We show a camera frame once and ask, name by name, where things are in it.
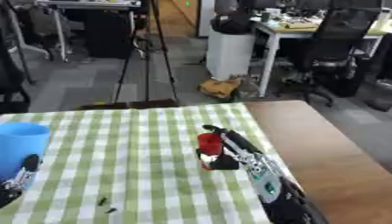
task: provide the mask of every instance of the wooden table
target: wooden table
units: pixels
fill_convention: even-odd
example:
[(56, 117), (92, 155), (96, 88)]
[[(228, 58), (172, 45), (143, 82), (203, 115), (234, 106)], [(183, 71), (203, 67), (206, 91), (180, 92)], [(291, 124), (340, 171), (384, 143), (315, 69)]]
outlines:
[(392, 176), (302, 101), (249, 111), (332, 224), (392, 223)]

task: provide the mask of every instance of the checkered tablecloth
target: checkered tablecloth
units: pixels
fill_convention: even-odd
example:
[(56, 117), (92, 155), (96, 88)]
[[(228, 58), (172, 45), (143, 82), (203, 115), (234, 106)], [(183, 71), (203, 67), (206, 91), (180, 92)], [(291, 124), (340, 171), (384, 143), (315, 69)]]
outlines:
[[(8, 121), (52, 134), (34, 184), (0, 210), (2, 224), (269, 223), (244, 170), (200, 169), (202, 124), (238, 131), (285, 167), (240, 103), (0, 117)], [(108, 204), (97, 206), (102, 197)]]

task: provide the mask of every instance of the computer monitor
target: computer monitor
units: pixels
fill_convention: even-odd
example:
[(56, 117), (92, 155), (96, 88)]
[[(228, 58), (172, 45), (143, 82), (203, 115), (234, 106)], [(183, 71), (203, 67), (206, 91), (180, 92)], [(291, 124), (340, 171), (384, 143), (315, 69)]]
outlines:
[(384, 4), (382, 7), (392, 8), (392, 0), (384, 0)]
[(218, 14), (226, 14), (238, 8), (238, 0), (215, 0), (214, 10)]
[(262, 10), (279, 7), (279, 0), (239, 0), (240, 8), (248, 10)]
[(301, 10), (326, 10), (330, 6), (330, 0), (297, 0), (296, 8)]

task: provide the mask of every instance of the blue bowl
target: blue bowl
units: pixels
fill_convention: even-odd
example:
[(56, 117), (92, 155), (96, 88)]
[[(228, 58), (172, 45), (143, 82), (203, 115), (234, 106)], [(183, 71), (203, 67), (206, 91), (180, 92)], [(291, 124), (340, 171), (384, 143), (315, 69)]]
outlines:
[(37, 154), (42, 159), (49, 129), (31, 122), (0, 125), (0, 182), (14, 178), (25, 158)]

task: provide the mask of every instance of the small black object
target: small black object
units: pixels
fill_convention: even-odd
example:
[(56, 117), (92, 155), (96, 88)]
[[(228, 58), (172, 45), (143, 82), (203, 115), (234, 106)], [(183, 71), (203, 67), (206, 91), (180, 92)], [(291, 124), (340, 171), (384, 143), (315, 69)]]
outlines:
[(240, 163), (230, 157), (222, 154), (218, 159), (210, 164), (212, 170), (231, 171), (240, 169)]
[(39, 156), (37, 154), (31, 154), (24, 160), (22, 167), (28, 172), (36, 172), (39, 168), (39, 163)]
[(117, 208), (111, 207), (108, 211), (105, 212), (105, 214), (111, 214), (113, 212), (117, 211)]
[(103, 206), (107, 200), (108, 199), (106, 197), (101, 198), (100, 201), (98, 202), (98, 206), (99, 207)]

